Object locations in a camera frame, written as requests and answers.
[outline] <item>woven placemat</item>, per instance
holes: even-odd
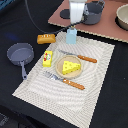
[[[42,66],[42,55],[28,74],[27,80],[20,84],[13,96],[48,111],[79,128],[88,128],[114,46],[80,36],[77,36],[76,42],[73,45],[66,44],[66,33],[60,32],[56,37],[56,43],[50,44],[47,49],[53,51],[52,67],[44,68]],[[64,56],[56,49],[71,51],[98,60],[97,64],[82,60],[84,64],[82,74],[80,77],[72,79],[74,82],[83,84],[85,90],[67,86],[60,81],[53,83],[53,80],[44,78],[44,70],[56,74],[55,63],[58,58]]]

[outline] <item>wooden knife handle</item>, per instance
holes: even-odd
[[[71,85],[71,86],[76,87],[76,88],[81,89],[81,90],[85,89],[83,85],[74,83],[74,82],[69,81],[69,80],[67,80],[67,79],[63,79],[63,82],[64,82],[65,84]]]
[[[97,60],[93,59],[93,58],[89,58],[89,57],[85,57],[85,56],[81,56],[81,55],[78,55],[78,58],[80,58],[82,60],[90,61],[90,62],[93,62],[93,63],[97,63]]]

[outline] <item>fork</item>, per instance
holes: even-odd
[[[57,77],[56,75],[54,75],[50,72],[47,72],[47,71],[44,72],[44,76],[47,78],[53,79],[53,80],[59,80],[65,84],[71,85],[71,86],[76,87],[81,90],[85,89],[83,85],[77,84],[77,83],[69,81],[67,79],[61,79],[61,78]]]

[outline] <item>tabletop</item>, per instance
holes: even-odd
[[[63,0],[28,1],[31,16],[40,29],[47,32],[61,29],[49,24],[48,19],[62,2]],[[9,47],[22,42],[33,47],[34,59],[25,65],[28,74],[49,44],[37,44],[37,36],[43,33],[30,21],[24,1],[17,2],[1,13],[0,17],[0,105],[30,116],[51,128],[76,128],[63,119],[12,96],[23,79],[21,67],[14,66],[7,58]],[[82,32],[77,35],[115,45],[90,128],[127,128],[128,44]]]

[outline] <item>gray cup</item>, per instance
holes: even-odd
[[[104,4],[105,2],[103,0],[86,3],[83,13],[85,19],[84,24],[92,25],[98,23],[101,19]]]

